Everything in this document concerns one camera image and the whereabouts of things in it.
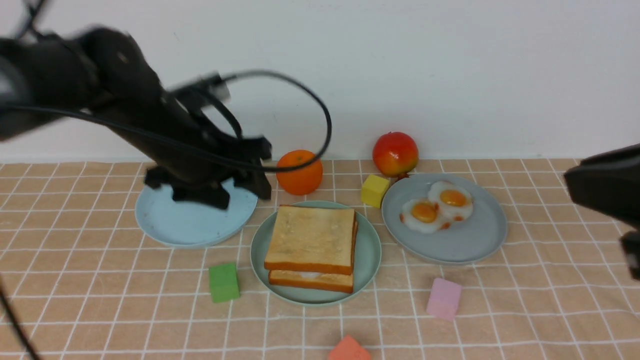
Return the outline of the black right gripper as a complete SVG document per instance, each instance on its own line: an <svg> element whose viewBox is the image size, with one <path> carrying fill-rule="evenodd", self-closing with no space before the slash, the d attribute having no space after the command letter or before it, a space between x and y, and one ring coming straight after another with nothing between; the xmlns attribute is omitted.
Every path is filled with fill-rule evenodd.
<svg viewBox="0 0 640 360"><path fill-rule="evenodd" d="M564 173L576 205L612 217L631 227L620 244L631 278L640 279L640 146L599 153Z"/></svg>

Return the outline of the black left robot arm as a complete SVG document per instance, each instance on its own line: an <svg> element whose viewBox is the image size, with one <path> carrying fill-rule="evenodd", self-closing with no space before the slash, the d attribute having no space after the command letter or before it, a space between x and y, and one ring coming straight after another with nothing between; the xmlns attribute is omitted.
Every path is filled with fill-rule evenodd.
<svg viewBox="0 0 640 360"><path fill-rule="evenodd" d="M167 137L234 161L260 166L271 157L263 136L244 137L236 120L235 136L222 132L203 109L224 116L228 90L213 73L167 90L138 44L118 30L96 27L75 38L47 34L34 43L1 39L1 104L62 111L88 110L109 121L112 132L155 162L144 184L170 186L174 202L199 203L226 210L230 193L223 183L270 200L272 185L263 171L238 170L191 155L124 129Z"/></svg>

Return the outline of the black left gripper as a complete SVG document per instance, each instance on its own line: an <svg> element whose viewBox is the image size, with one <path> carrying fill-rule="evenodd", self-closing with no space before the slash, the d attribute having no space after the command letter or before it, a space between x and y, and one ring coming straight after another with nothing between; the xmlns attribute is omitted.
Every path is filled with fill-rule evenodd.
<svg viewBox="0 0 640 360"><path fill-rule="evenodd" d="M146 171L144 184L153 190L170 186L176 203L192 202L227 210L231 199L223 187L227 180L234 188L249 191L258 199L272 198L272 185L263 171L238 170L175 150L160 155L156 163Z"/></svg>

